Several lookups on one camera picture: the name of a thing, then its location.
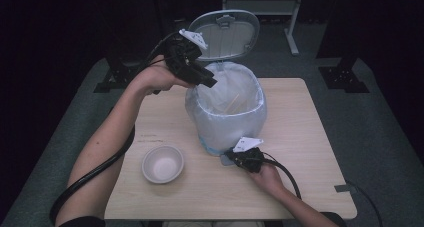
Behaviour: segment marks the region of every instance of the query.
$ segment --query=white shelf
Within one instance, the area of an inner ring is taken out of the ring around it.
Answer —
[[[301,0],[222,0],[222,9],[247,10],[255,15],[289,15],[290,26],[284,30],[292,55],[299,55],[293,38],[294,24]]]
[[[294,0],[227,0],[227,9],[242,9],[255,15],[292,15]]]

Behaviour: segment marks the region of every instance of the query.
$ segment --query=wooden table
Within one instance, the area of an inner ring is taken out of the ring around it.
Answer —
[[[258,138],[261,150],[274,156],[294,176],[303,200],[319,211],[356,216],[349,192],[336,192],[345,181],[302,79],[260,79],[268,118]],[[222,166],[219,157],[201,147],[184,107],[184,88],[148,96],[136,122],[136,135],[106,209],[107,219],[198,220],[288,219],[278,202],[263,193],[244,170]],[[185,157],[173,182],[149,183],[141,161],[152,148],[173,143]],[[284,172],[284,184],[294,192]]]

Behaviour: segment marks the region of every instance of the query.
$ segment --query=white container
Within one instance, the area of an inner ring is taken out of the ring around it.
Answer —
[[[189,31],[202,33],[208,49],[200,61],[218,82],[187,90],[186,111],[195,123],[206,151],[219,156],[234,147],[241,137],[256,138],[267,116],[266,98],[256,76],[233,62],[216,62],[246,55],[256,42],[259,21],[243,10],[216,11],[200,16]]]
[[[163,145],[149,150],[144,156],[144,177],[155,184],[165,184],[177,178],[184,167],[181,151],[172,145]]]

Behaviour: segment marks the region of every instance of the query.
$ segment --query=gray carpet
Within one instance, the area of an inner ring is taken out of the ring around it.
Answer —
[[[257,77],[304,79],[344,177],[374,201],[383,226],[424,226],[421,162],[362,60],[355,63],[353,71],[370,93],[327,89],[318,67],[334,66],[339,59],[315,59],[324,31],[325,25],[297,24],[294,37],[300,56],[293,57],[283,27],[263,25],[253,51],[234,62],[249,67]],[[93,66],[2,226],[49,226],[49,209],[64,190],[77,154],[121,93],[93,93],[107,69],[105,60]],[[352,196],[358,216],[348,220],[348,226],[378,226],[364,195]],[[297,226],[293,221],[284,221],[284,225]],[[108,221],[108,226],[141,224],[119,220]]]

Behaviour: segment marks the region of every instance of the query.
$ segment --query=clear plastic lid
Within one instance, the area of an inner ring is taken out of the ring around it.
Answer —
[[[219,61],[246,55],[255,45],[259,20],[245,10],[221,10],[195,19],[189,31],[201,33],[208,45],[199,61]]]

